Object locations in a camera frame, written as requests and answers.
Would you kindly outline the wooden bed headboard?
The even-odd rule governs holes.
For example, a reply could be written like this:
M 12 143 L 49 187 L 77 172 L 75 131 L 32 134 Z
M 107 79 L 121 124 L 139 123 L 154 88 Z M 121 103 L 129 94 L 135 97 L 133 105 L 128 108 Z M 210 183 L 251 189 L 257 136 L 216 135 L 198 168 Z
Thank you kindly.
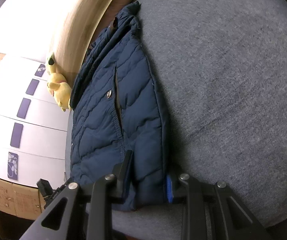
M 112 0 L 73 3 L 58 39 L 54 57 L 69 85 L 73 85 L 92 36 Z

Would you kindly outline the brown cardboard boxes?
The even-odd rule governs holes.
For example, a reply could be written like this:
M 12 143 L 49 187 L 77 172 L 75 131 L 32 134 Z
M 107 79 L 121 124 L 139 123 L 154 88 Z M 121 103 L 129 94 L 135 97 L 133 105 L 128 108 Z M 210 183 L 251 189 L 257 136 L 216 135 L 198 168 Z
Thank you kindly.
M 38 189 L 0 179 L 0 211 L 23 219 L 35 220 L 45 202 Z

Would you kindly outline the grey bed cover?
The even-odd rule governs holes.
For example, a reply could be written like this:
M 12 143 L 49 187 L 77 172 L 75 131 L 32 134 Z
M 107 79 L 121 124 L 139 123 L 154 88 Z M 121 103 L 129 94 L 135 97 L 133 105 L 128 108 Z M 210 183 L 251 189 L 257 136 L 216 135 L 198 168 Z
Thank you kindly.
M 115 230 L 178 239 L 167 176 L 226 182 L 272 239 L 287 239 L 287 2 L 138 0 L 140 40 L 168 111 L 166 201 Z

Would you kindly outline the navy quilted puffer jacket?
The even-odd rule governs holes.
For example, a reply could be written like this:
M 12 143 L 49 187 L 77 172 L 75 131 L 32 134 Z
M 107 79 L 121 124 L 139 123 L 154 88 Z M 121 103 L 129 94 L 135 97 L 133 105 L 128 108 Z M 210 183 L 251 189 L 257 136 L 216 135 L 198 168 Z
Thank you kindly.
M 122 211 L 166 201 L 168 111 L 142 48 L 139 10 L 126 5 L 90 45 L 70 98 L 75 182 L 94 183 L 133 153 Z

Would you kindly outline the yellow plush toy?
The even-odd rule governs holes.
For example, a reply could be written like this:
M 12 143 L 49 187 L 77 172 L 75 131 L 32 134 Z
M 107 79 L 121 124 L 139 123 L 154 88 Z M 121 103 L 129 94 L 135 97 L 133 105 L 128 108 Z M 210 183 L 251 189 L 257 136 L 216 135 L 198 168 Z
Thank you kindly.
M 62 111 L 65 112 L 67 109 L 70 111 L 72 109 L 70 106 L 72 89 L 65 76 L 58 72 L 59 65 L 55 61 L 54 53 L 47 59 L 45 66 L 49 75 L 47 87 L 50 94 Z

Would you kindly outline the pink pillow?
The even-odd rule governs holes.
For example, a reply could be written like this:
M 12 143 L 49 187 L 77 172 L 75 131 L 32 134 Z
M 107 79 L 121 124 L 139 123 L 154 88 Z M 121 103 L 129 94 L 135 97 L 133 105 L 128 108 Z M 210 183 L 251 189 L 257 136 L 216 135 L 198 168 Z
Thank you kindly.
M 120 12 L 120 10 L 129 3 L 131 3 L 132 1 L 133 0 L 112 0 L 94 32 L 90 44 L 92 44 L 95 41 L 99 33 L 104 28 L 109 26 L 109 24 L 114 20 L 115 16 Z

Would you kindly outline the white wardrobe with purple tiles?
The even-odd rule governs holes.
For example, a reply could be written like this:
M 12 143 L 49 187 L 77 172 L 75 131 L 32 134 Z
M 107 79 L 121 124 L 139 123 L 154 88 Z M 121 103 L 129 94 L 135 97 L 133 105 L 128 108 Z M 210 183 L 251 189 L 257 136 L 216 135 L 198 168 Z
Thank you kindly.
M 45 66 L 13 55 L 0 61 L 0 179 L 63 184 L 69 112 L 50 95 Z

